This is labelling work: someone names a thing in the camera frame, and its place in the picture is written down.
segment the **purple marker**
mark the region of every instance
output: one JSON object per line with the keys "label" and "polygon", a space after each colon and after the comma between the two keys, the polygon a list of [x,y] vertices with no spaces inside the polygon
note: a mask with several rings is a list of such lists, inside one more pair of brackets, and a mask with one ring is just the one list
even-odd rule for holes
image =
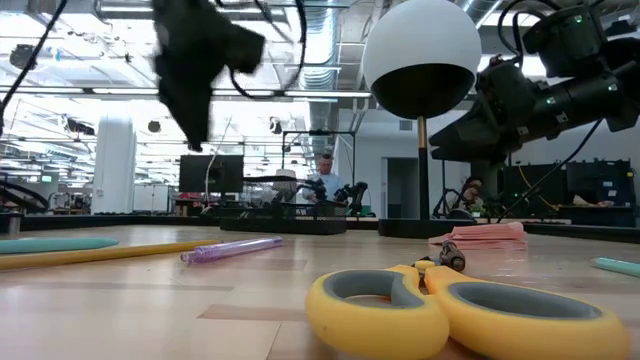
{"label": "purple marker", "polygon": [[182,253],[180,255],[180,259],[186,263],[206,263],[229,256],[279,247],[282,246],[283,243],[283,239],[276,236],[271,238],[199,246],[193,249],[193,251]]}

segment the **yellow pole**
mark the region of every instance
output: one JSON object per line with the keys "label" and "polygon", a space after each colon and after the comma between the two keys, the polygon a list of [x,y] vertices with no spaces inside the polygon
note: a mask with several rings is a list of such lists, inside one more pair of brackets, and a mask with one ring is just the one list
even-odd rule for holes
{"label": "yellow pole", "polygon": [[217,243],[217,241],[202,240],[160,245],[143,245],[115,247],[108,249],[62,251],[46,254],[0,256],[0,270],[57,266],[91,261],[123,259],[135,256],[191,251],[198,246],[213,245]]}

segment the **teal foam mat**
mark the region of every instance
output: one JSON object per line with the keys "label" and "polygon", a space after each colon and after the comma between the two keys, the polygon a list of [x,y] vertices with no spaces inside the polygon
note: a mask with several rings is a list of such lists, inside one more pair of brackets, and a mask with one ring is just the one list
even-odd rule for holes
{"label": "teal foam mat", "polygon": [[25,238],[0,240],[0,254],[30,254],[52,251],[89,250],[114,246],[108,238]]}

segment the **white pillar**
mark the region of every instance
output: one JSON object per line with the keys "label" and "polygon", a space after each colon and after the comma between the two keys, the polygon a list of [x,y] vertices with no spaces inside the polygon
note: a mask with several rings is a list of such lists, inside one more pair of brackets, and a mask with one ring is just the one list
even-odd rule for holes
{"label": "white pillar", "polygon": [[98,127],[91,213],[128,214],[133,211],[136,131],[125,109],[105,111]]}

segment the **white sphere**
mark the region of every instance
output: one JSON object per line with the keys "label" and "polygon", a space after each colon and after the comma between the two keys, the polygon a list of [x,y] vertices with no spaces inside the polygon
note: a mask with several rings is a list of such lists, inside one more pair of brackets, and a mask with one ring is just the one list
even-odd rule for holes
{"label": "white sphere", "polygon": [[447,0],[408,0],[371,30],[362,57],[380,106],[404,118],[441,115],[464,99],[482,57],[480,34]]}

